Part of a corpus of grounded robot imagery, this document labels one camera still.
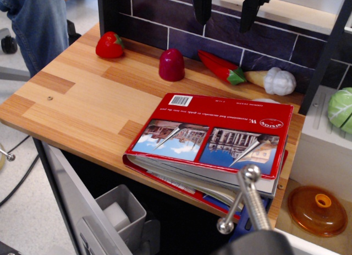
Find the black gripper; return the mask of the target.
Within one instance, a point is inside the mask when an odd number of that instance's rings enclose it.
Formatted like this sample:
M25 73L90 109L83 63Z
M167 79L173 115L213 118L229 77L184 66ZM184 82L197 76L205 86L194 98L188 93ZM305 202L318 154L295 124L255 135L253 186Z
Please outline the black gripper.
M250 30L257 16L257 12L259 11L260 4L268 3L269 1L270 0L243 1L239 29L241 33L245 33ZM211 17L212 0L192 0L192 2L196 20L201 25L205 25Z

